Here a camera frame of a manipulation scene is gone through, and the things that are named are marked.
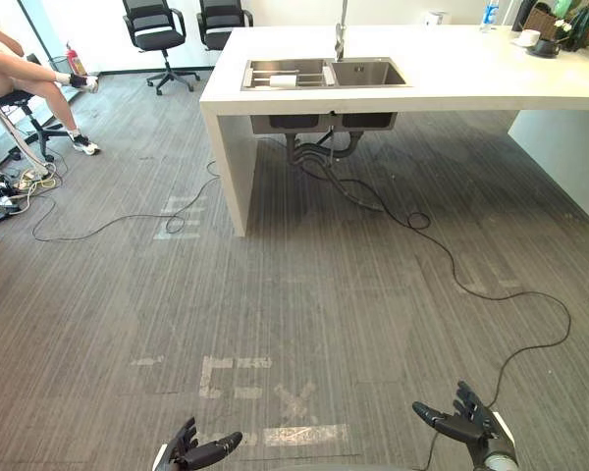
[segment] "sneaker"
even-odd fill
[[[76,150],[80,150],[87,155],[94,155],[96,152],[100,151],[100,147],[98,147],[82,134],[76,135],[74,137],[70,136],[70,139],[72,140],[72,146]]]
[[[70,85],[89,93],[96,93],[98,91],[98,77],[70,74]]]

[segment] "white kitchen island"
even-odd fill
[[[390,57],[410,86],[257,91],[241,89],[248,60],[332,58],[335,30],[237,28],[200,99],[236,234],[246,232],[252,193],[251,115],[542,110],[520,113],[511,135],[589,214],[589,50],[541,59],[510,39],[508,28],[484,34],[477,26],[349,26],[346,58]],[[567,125],[559,121],[556,137],[584,142],[585,152],[540,145],[555,137],[546,129],[550,116],[563,113]]]

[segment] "countertop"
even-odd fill
[[[390,57],[410,87],[242,91],[248,60],[332,58],[334,26],[236,28],[201,96],[217,115],[480,109],[589,110],[589,48],[526,54],[508,27],[348,26],[345,57]]]

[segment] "chair base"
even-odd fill
[[[158,95],[162,94],[160,88],[164,85],[164,83],[167,83],[168,81],[174,81],[174,80],[184,83],[187,86],[187,89],[189,91],[194,91],[194,87],[189,83],[189,81],[187,81],[185,78],[182,78],[182,77],[183,76],[194,76],[196,81],[200,81],[200,76],[196,72],[193,72],[193,71],[173,70],[170,67],[170,64],[168,63],[167,51],[163,50],[161,52],[164,55],[164,60],[166,61],[166,72],[147,78],[146,84],[148,86],[154,86],[153,81],[159,80],[159,83],[157,83],[157,85],[155,86],[155,92]]]
[[[50,140],[50,137],[67,137],[67,131],[59,131],[62,125],[52,125],[46,128],[43,128],[39,122],[32,116],[32,112],[30,111],[27,105],[22,106],[22,110],[30,119],[30,123],[35,128],[35,134],[31,134],[27,136],[24,141],[27,144],[32,144],[34,142],[39,141],[39,150],[41,151],[41,155],[46,160],[46,162],[54,162],[55,158],[52,155],[46,153],[46,143]],[[13,160],[20,160],[22,159],[22,155],[20,154],[19,147],[13,147],[9,150],[9,156]]]

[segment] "bare leg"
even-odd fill
[[[34,80],[14,80],[14,84],[19,90],[44,98],[52,114],[68,131],[77,128],[70,105],[57,85],[49,81]]]
[[[54,71],[41,67],[20,57],[0,52],[0,75],[21,80],[55,81]]]

